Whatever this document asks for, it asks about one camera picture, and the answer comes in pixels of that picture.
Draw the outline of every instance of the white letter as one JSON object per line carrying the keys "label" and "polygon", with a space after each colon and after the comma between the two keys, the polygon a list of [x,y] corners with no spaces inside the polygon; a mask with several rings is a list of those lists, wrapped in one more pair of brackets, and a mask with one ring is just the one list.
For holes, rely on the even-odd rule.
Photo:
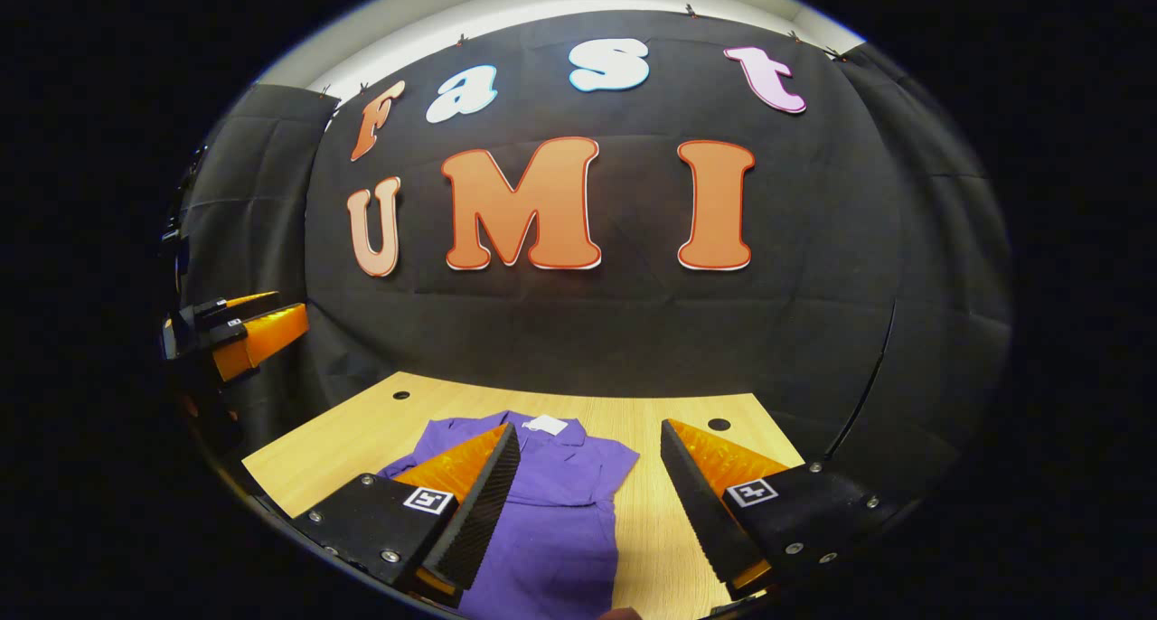
{"label": "white letter", "polygon": [[642,57],[647,44],[639,39],[590,39],[570,49],[570,84],[578,91],[631,89],[647,80],[650,67]]}
{"label": "white letter", "polygon": [[487,106],[499,94],[492,89],[498,73],[499,69],[484,64],[450,78],[437,89],[442,96],[426,110],[426,120],[442,123],[455,113],[474,113]]}

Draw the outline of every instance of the black backdrop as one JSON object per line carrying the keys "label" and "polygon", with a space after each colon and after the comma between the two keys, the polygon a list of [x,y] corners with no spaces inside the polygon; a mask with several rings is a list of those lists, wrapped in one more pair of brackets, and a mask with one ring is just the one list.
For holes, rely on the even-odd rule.
{"label": "black backdrop", "polygon": [[[633,36],[650,75],[580,93],[567,54]],[[793,71],[806,112],[756,97],[723,49],[756,46]],[[303,341],[315,407],[392,369],[507,389],[680,397],[756,392],[805,456],[828,451],[860,404],[890,329],[868,407],[958,449],[990,394],[1009,337],[1009,254],[979,160],[930,98],[871,47],[833,61],[778,32],[664,12],[598,12],[524,23],[447,47],[381,78],[336,115],[307,194]],[[478,113],[426,121],[447,78],[492,64],[498,96]],[[366,102],[406,81],[356,162]],[[443,160],[487,149],[508,179],[545,139],[589,135],[588,212],[603,263],[591,271],[452,271]],[[716,139],[756,155],[744,180],[751,265],[679,265],[692,215],[679,142]],[[346,199],[400,176],[399,263],[367,276]],[[371,246],[381,246],[376,201]],[[532,224],[531,236],[536,234]],[[488,245],[487,237],[482,237]],[[202,266],[201,270],[211,270]],[[893,319],[893,307],[896,308]],[[898,430],[900,435],[905,431]]]}

